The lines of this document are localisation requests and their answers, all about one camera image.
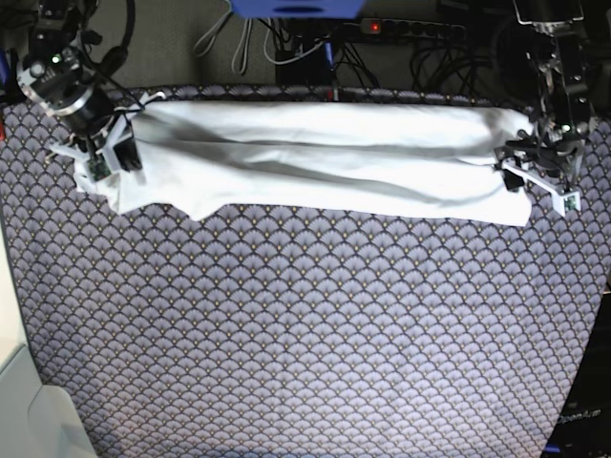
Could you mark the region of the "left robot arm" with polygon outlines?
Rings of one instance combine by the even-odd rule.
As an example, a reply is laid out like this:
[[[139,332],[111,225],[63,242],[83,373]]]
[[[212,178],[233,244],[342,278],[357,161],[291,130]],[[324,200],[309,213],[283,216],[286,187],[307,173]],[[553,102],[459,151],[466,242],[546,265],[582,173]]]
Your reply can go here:
[[[531,182],[548,192],[561,216],[581,209],[577,190],[595,109],[587,82],[586,56],[577,24],[585,15],[580,1],[515,1],[516,21],[534,30],[526,59],[536,76],[533,131],[495,149],[495,169],[515,192]]]

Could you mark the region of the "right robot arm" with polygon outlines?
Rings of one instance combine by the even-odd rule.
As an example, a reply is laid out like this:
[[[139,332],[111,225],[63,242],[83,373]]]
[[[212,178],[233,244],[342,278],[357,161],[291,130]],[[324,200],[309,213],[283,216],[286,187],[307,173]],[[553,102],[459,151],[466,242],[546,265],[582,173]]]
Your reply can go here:
[[[93,61],[90,49],[102,41],[90,27],[97,6],[96,1],[38,2],[28,52],[24,58],[14,56],[9,67],[13,89],[70,131],[50,146],[47,157],[71,159],[91,183],[141,169],[132,120],[166,97],[163,92],[135,95],[114,78],[135,31],[133,1],[125,4],[120,43]]]

